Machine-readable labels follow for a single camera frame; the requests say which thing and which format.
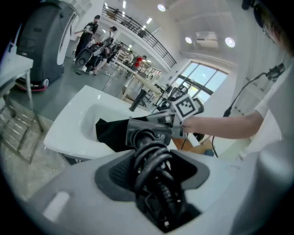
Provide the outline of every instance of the window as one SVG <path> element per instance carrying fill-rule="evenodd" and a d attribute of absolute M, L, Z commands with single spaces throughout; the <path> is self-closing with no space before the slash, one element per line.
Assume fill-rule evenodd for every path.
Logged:
<path fill-rule="evenodd" d="M 188 88 L 192 98 L 205 103 L 226 79 L 227 74 L 200 63 L 191 62 L 173 83 L 174 87 L 181 84 Z"/>

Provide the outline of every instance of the black railing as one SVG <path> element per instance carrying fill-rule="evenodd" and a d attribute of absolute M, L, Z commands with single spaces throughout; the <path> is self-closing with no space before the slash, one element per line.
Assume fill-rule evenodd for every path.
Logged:
<path fill-rule="evenodd" d="M 141 37 L 144 41 L 146 41 L 166 62 L 170 67 L 173 67 L 176 64 L 176 61 L 171 56 L 171 54 L 165 49 L 165 47 L 146 29 L 142 29 L 142 25 L 133 20 L 131 17 L 127 15 L 123 16 L 123 13 L 120 11 L 103 6 L 102 15 L 111 18 L 120 24 L 127 27 L 129 30 L 136 33 L 139 37 Z"/>

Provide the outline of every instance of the sink basin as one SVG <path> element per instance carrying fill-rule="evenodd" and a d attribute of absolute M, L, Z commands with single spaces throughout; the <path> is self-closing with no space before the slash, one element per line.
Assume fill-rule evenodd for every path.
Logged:
<path fill-rule="evenodd" d="M 102 91 L 84 86 L 60 112 L 44 144 L 54 151 L 74 158 L 95 159 L 114 153 L 96 137 L 95 124 L 102 118 L 107 122 L 143 117 L 150 113 L 137 108 Z M 176 149 L 171 141 L 169 149 Z"/>

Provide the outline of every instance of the black cable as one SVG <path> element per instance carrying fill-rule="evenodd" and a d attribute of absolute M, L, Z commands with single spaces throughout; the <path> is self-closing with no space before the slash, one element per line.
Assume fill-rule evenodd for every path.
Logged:
<path fill-rule="evenodd" d="M 249 82 L 246 83 L 245 86 L 242 87 L 242 89 L 240 90 L 240 92 L 238 93 L 238 95 L 236 96 L 236 98 L 234 99 L 234 101 L 232 102 L 232 104 L 231 104 L 231 105 L 228 107 L 228 109 L 224 112 L 223 117 L 228 117 L 228 116 L 230 116 L 230 114 L 231 114 L 231 110 L 232 110 L 232 107 L 233 107 L 234 103 L 236 102 L 237 98 L 239 97 L 239 95 L 241 94 L 241 92 L 245 89 L 245 87 L 247 87 L 250 83 L 254 82 L 255 80 L 259 79 L 262 75 L 267 75 L 267 73 L 261 73 L 261 74 L 258 75 L 256 78 L 250 80 Z M 217 155 L 217 153 L 216 153 L 216 151 L 215 151 L 215 147 L 214 147 L 214 145 L 213 145 L 214 140 L 215 140 L 215 136 L 213 136 L 212 141 L 211 141 L 212 149 L 213 149 L 213 151 L 215 152 L 215 156 L 216 156 L 216 157 L 219 157 L 219 156 Z"/>
<path fill-rule="evenodd" d="M 183 144 L 182 144 L 181 150 L 183 149 L 186 140 L 187 140 L 187 138 L 185 138 L 185 140 L 184 140 L 184 142 L 183 142 Z"/>

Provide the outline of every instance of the ceiling light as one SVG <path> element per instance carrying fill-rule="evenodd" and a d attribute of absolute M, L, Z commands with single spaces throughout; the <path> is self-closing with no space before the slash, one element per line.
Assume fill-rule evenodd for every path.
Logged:
<path fill-rule="evenodd" d="M 235 41 L 233 40 L 233 39 L 231 39 L 231 38 L 226 38 L 225 39 L 225 42 L 226 42 L 226 45 L 228 46 L 228 47 L 235 47 Z"/>
<path fill-rule="evenodd" d="M 189 37 L 186 37 L 185 40 L 186 40 L 186 42 L 189 43 L 189 44 L 192 43 L 192 40 L 191 40 L 191 38 L 189 38 Z"/>
<path fill-rule="evenodd" d="M 160 11 L 165 11 L 165 7 L 164 7 L 164 5 L 162 5 L 162 4 L 159 4 L 159 5 L 157 6 L 157 8 L 158 8 Z"/>

